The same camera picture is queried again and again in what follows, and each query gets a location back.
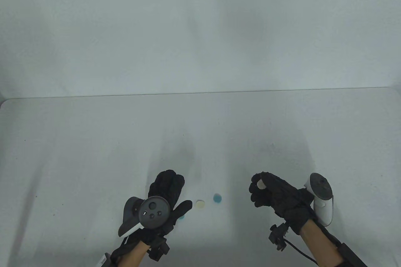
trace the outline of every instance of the forearm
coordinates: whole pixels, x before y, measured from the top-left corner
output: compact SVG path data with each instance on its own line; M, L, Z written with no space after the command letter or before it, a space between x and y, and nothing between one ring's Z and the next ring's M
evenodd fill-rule
M320 267L335 267L344 261L337 247L312 220L305 223L299 234Z
M118 267L138 267L149 246L140 241L135 248L118 261Z

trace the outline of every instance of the yellow disc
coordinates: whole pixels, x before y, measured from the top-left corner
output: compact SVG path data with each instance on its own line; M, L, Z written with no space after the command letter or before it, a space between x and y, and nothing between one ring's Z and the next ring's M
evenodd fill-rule
M204 208L205 207L205 202L203 200L198 200L195 204L197 208Z

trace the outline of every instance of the black vr controller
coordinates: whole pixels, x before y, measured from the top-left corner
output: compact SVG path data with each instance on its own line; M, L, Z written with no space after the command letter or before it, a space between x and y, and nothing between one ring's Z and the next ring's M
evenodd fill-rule
M152 196L146 200L129 198L124 206L123 223L118 229L118 236L124 240L112 255L105 253L96 267L115 267L116 260L131 251L139 242L139 239L133 239L133 243L129 243L130 235L139 229L155 229L162 226L169 215L170 206L163 197ZM156 237L148 250L149 257L155 261L159 261L160 257L168 252L169 246L163 237Z

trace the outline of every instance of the white label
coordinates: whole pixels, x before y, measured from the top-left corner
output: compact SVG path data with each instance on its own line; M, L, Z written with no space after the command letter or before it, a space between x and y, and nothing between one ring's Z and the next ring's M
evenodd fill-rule
M104 262L106 262L106 260L107 260L106 255L104 254L99 263L97 263L95 267L102 267L102 265L104 264Z

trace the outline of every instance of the white vr controller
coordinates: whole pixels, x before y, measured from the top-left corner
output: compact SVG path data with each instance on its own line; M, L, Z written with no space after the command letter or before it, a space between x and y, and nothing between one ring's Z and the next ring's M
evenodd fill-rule
M266 189L262 180L257 183L259 189ZM315 198L313 200L313 210L318 221L323 226L328 226L333 219L333 192L327 179L319 173L312 173L305 183L305 188Z

